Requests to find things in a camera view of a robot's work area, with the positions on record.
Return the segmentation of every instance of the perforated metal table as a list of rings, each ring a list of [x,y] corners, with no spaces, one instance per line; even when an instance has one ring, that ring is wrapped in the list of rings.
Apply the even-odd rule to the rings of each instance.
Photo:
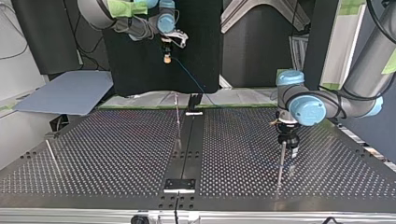
[[[42,144],[0,172],[0,223],[70,209],[396,214],[396,174],[329,121],[299,131],[279,186],[275,112],[205,109],[179,132],[175,110],[96,111],[50,141],[56,160]],[[168,179],[195,180],[195,193],[164,193]]]

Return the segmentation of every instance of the metal frame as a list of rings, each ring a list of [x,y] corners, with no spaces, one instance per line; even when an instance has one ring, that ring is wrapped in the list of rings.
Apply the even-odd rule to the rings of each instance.
[[[340,222],[353,223],[393,223],[393,214],[363,213],[227,213],[227,212],[178,212],[181,223],[322,223],[327,217],[335,217]],[[130,223],[133,216],[148,217],[150,223],[175,223],[172,211],[136,210],[77,210],[77,209],[0,209],[0,223]]]
[[[310,23],[301,6],[297,7],[294,15],[294,9],[297,0],[233,0],[221,15],[221,31],[227,33],[242,17],[251,9],[260,5],[274,7],[280,12],[290,23],[294,23],[297,30],[302,31],[307,24]]]

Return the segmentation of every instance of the black panel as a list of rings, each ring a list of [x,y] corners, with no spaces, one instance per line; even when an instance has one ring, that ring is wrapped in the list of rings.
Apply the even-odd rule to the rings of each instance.
[[[174,47],[173,56],[194,74],[206,92],[219,88],[220,15],[222,1],[177,1],[180,11],[177,28],[190,39],[185,49]],[[106,48],[116,94],[128,96],[147,91],[180,91],[198,93],[201,90],[173,60],[163,63],[161,40],[132,41],[128,35],[105,31]]]
[[[223,76],[234,87],[274,87],[292,67],[291,24],[273,7],[251,9],[224,36]]]
[[[12,4],[42,75],[79,68],[62,0],[13,0]]]
[[[339,0],[320,0],[315,4],[304,64],[305,86],[310,90],[316,90],[320,83],[338,2]]]

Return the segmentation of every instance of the metal rod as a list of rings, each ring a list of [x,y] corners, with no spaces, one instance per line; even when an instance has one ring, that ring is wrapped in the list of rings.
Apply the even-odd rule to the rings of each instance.
[[[50,145],[50,140],[46,139],[46,143],[47,143],[47,147],[49,148],[50,156],[52,157],[53,160],[56,161],[55,155],[53,154],[52,147]]]
[[[282,184],[283,165],[285,163],[286,142],[282,143],[280,151],[279,175],[277,177],[277,185],[280,187]]]
[[[175,105],[176,105],[176,116],[177,116],[177,130],[178,130],[178,137],[180,138],[181,132],[180,132],[180,113],[178,109],[178,94],[175,92]]]

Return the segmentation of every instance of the black backdrop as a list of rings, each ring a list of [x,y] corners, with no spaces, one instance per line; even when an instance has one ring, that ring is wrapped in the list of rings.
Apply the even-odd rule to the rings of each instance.
[[[173,56],[190,70],[205,92],[216,92],[222,55],[222,0],[178,0],[176,4],[180,11],[177,29],[187,33],[190,39],[185,49],[174,47]],[[138,42],[110,30],[104,31],[104,36],[116,94],[202,92],[175,60],[171,64],[163,63],[158,36]]]

